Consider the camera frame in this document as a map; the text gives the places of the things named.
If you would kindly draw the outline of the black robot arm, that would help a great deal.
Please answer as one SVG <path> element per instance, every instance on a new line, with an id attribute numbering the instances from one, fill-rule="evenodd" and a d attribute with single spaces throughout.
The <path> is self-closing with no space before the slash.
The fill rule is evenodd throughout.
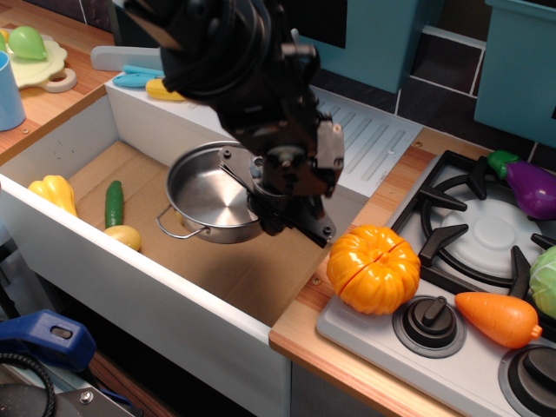
<path id="1" fill-rule="evenodd" d="M 342 127 L 309 87 L 315 46 L 297 43 L 276 1 L 127 1 L 159 44 L 166 89 L 218 115 L 228 140 L 171 166 L 169 206 L 187 237 L 237 243 L 296 228 L 320 246 L 335 227 L 322 205 L 344 165 Z"/>

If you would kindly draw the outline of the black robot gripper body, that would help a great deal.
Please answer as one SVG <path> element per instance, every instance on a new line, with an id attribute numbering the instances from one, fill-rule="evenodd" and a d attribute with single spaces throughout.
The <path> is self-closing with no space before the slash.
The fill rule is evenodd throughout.
<path id="1" fill-rule="evenodd" d="M 259 210 L 325 215 L 322 200 L 334 194 L 343 170 L 344 139 L 341 125 L 319 111 L 317 99 L 236 106 L 218 116 L 239 142 L 219 152 L 221 166 Z"/>

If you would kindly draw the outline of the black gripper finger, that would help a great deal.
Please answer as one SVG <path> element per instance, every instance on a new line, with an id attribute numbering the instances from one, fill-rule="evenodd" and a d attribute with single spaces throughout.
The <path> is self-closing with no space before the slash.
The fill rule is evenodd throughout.
<path id="1" fill-rule="evenodd" d="M 265 234 L 276 236 L 286 228 L 286 221 L 280 214 L 276 214 L 267 203 L 257 195 L 248 196 L 250 210 L 258 217 Z"/>
<path id="2" fill-rule="evenodd" d="M 297 228 L 309 240 L 324 248 L 336 235 L 336 226 L 323 207 L 311 203 L 289 203 L 280 214 L 282 220 Z"/>

